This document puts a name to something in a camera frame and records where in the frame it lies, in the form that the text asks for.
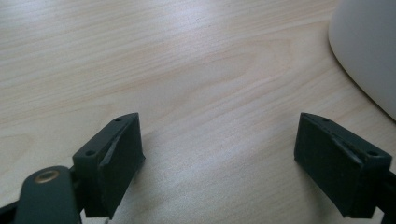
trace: white object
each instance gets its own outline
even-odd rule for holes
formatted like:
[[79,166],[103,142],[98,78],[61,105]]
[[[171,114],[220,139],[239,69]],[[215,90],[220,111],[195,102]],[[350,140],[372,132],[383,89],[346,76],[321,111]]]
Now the white object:
[[329,40],[349,75],[396,119],[396,0],[341,0]]

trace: white cylindrical object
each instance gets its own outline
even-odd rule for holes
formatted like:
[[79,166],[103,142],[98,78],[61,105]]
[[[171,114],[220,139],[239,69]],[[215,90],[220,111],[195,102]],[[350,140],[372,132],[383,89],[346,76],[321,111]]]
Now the white cylindrical object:
[[396,0],[341,0],[329,40],[349,75],[396,119]]

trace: table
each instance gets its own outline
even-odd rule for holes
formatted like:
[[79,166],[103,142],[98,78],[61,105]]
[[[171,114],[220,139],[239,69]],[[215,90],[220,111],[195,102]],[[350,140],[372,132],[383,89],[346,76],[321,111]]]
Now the table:
[[110,223],[379,223],[343,219],[293,160],[301,112],[396,156],[394,120],[332,55],[336,3],[3,0],[0,205],[139,112],[147,160]]

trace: tabletop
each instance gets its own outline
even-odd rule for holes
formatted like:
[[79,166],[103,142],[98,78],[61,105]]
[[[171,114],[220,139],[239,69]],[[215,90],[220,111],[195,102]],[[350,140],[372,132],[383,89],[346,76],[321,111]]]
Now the tabletop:
[[138,112],[145,164],[87,223],[379,223],[342,218],[293,159],[301,112],[396,156],[395,121],[332,54],[336,3],[1,1],[0,206]]

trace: wood grain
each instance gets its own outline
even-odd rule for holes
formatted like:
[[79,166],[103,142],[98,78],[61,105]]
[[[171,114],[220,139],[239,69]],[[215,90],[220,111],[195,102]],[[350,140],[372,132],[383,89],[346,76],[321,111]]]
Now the wood grain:
[[1,1],[0,205],[139,112],[147,161],[110,223],[379,223],[342,218],[293,160],[301,112],[396,155],[332,55],[336,2]]

